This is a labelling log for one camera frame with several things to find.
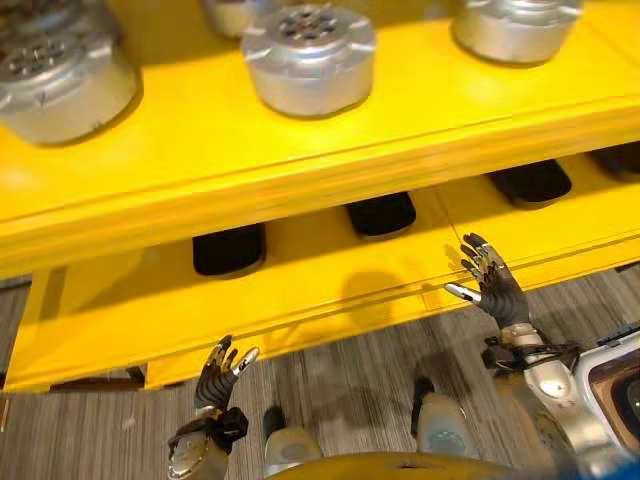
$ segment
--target silver cylindrical container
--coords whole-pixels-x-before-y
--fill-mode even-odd
[[[317,5],[264,16],[242,40],[258,96],[275,110],[304,117],[365,99],[373,85],[375,49],[368,18]]]
[[[201,0],[213,29],[227,37],[240,38],[258,17],[284,7],[286,0]]]
[[[48,0],[34,6],[28,3],[8,18],[6,28],[10,46],[20,46],[34,36],[56,33],[104,33],[115,41],[123,30],[105,0]]]
[[[0,63],[0,121],[29,143],[65,143],[102,129],[139,89],[110,37],[43,37]]]
[[[467,0],[453,24],[455,39],[489,60],[549,60],[582,13],[582,0]]]

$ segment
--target striped carpet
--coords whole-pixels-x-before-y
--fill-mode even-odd
[[[6,367],[28,287],[0,291],[0,367]],[[607,271],[531,292],[534,318],[552,341],[593,345],[640,320],[640,266]],[[251,422],[231,457],[228,478],[261,478],[263,412],[282,405],[326,455],[413,450],[412,378],[429,376],[456,398],[482,458],[534,463],[518,422],[505,413],[480,362],[483,339],[497,333],[474,308],[292,353],[256,365],[232,404]],[[166,440],[191,418],[193,382],[150,393],[19,395],[0,434],[0,477],[12,480],[165,478]]]

